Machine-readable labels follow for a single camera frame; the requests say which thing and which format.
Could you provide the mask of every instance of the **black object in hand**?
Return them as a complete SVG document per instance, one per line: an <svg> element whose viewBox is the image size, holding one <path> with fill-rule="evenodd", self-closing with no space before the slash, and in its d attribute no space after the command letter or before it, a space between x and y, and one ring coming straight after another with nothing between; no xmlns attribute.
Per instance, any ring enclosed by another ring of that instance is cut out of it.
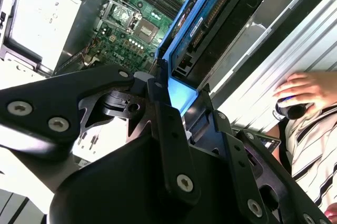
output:
<svg viewBox="0 0 337 224"><path fill-rule="evenodd" d="M305 104L297 104L287 107L279 107L279 103L291 99L294 96L289 96L287 98L279 99L276 103L276 112L282 116L286 116L289 120L297 120L305 115L306 106Z"/></svg>

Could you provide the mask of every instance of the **sticker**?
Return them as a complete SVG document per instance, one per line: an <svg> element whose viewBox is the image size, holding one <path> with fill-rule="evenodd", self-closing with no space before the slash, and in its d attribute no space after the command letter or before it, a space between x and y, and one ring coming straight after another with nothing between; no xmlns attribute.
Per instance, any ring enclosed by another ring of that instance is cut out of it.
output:
<svg viewBox="0 0 337 224"><path fill-rule="evenodd" d="M191 34L190 34L190 37L192 38L192 36L194 35L194 33L196 32L196 30L198 29L198 27L200 26L201 22L203 21L203 17L201 17L197 24L195 25L195 27L193 27L192 31L191 31Z"/></svg>

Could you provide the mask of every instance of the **finger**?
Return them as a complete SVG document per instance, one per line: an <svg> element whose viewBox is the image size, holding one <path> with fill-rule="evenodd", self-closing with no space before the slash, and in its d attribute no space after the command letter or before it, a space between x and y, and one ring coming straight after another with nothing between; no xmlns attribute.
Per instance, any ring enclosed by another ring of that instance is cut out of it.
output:
<svg viewBox="0 0 337 224"><path fill-rule="evenodd" d="M297 104L307 104L313 103L316 96L314 94L306 93L298 96L294 96L291 99L284 100L283 102L278 103L279 107L287 107Z"/></svg>
<svg viewBox="0 0 337 224"><path fill-rule="evenodd" d="M298 86L303 86L303 85L307 85L309 84L310 81L309 79L295 79L295 80L290 80L284 84L282 84L281 86L279 86L276 90L275 93L286 90L286 89L290 89L293 87L298 87Z"/></svg>
<svg viewBox="0 0 337 224"><path fill-rule="evenodd" d="M327 217L332 216L332 215L337 215L337 203L333 203L329 205L324 214Z"/></svg>
<svg viewBox="0 0 337 224"><path fill-rule="evenodd" d="M302 86L292 87L292 88L277 92L273 96L275 98L278 98L278 99L283 99L283 98L287 98L289 96L296 96L296 95L301 95L301 94L304 94L304 93L313 94L313 89L312 89L311 85L306 84L306 85L302 85Z"/></svg>
<svg viewBox="0 0 337 224"><path fill-rule="evenodd" d="M308 74L304 72L294 73L291 76L288 77L287 81L291 81L294 79L300 79L300 78L307 78Z"/></svg>
<svg viewBox="0 0 337 224"><path fill-rule="evenodd" d="M329 221L331 221L332 224L337 224L337 217L331 217Z"/></svg>
<svg viewBox="0 0 337 224"><path fill-rule="evenodd" d="M321 109L319 107L317 107L315 104L313 104L312 106L310 106L307 111L306 111L306 115L314 115L316 113L318 113Z"/></svg>

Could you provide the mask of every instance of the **circuit board chip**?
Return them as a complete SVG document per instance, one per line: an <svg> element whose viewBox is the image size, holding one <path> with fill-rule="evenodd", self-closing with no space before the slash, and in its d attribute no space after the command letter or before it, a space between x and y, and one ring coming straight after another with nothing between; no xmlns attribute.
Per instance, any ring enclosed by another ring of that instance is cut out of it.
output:
<svg viewBox="0 0 337 224"><path fill-rule="evenodd" d="M145 19L142 19L140 20L134 35L137 35L144 42L150 44L153 38L156 36L158 30L158 27L156 27L154 24Z"/></svg>

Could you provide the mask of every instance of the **motherboard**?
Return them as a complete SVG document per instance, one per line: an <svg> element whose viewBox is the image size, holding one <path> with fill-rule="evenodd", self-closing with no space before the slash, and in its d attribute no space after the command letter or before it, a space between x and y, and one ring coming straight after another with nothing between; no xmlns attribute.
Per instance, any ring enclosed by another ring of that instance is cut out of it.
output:
<svg viewBox="0 0 337 224"><path fill-rule="evenodd" d="M78 56L83 68L99 61L148 72L155 51L185 0L107 0L97 34Z"/></svg>

